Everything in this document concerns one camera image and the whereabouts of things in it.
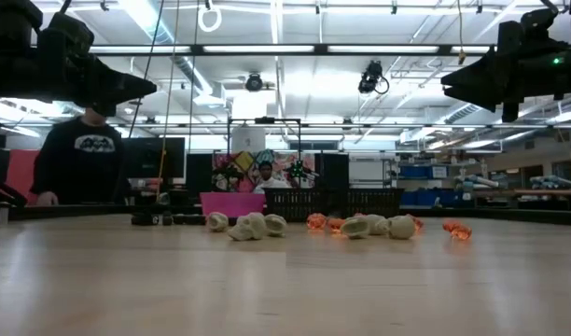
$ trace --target seated person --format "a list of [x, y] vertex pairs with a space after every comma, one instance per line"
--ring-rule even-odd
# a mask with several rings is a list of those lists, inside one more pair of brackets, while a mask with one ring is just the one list
[[37, 205], [124, 203], [129, 183], [118, 179], [124, 147], [106, 120], [87, 108], [82, 117], [53, 126], [35, 160]]
[[254, 190], [254, 193], [265, 193], [267, 188], [291, 188], [287, 182], [273, 178], [273, 165], [264, 161], [258, 165], [260, 172], [260, 181]]

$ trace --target computer screen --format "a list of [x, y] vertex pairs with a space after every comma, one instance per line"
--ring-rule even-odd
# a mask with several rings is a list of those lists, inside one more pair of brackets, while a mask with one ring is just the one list
[[[130, 138], [122, 140], [126, 150], [126, 177], [158, 177], [163, 139]], [[166, 138], [162, 176], [166, 178], [183, 178], [185, 153], [186, 142], [184, 138]]]

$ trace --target black t-shirt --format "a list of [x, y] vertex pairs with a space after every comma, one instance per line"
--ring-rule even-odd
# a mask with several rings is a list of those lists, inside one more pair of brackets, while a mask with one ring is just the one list
[[80, 118], [57, 124], [35, 160], [31, 192], [51, 191], [60, 204], [117, 203], [126, 191], [125, 178], [118, 180], [123, 155], [121, 136], [109, 125]]

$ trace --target orange translucent object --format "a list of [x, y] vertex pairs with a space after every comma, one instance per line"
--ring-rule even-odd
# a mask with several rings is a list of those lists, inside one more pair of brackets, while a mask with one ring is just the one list
[[325, 228], [327, 219], [323, 214], [312, 214], [306, 218], [306, 226], [311, 230], [321, 230]]
[[453, 238], [466, 240], [466, 239], [470, 238], [471, 235], [472, 235], [472, 229], [470, 229], [467, 226], [461, 225], [461, 224], [452, 230], [452, 237]]
[[420, 231], [423, 228], [423, 226], [425, 225], [425, 223], [422, 220], [420, 220], [420, 219], [418, 219], [412, 215], [408, 215], [408, 217], [412, 218], [412, 221], [414, 222], [414, 228], [417, 231]]
[[460, 226], [462, 226], [462, 223], [457, 219], [443, 219], [443, 229], [447, 232], [452, 232]]
[[340, 232], [341, 231], [341, 225], [343, 225], [343, 223], [345, 223], [344, 219], [340, 219], [340, 218], [331, 218], [327, 224], [329, 226], [329, 228], [331, 229], [331, 231], [333, 232]]

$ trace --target pink basket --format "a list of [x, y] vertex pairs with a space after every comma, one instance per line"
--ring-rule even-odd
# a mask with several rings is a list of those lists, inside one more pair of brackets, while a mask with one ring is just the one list
[[265, 195], [244, 192], [201, 192], [202, 213], [219, 212], [227, 217], [263, 212]]

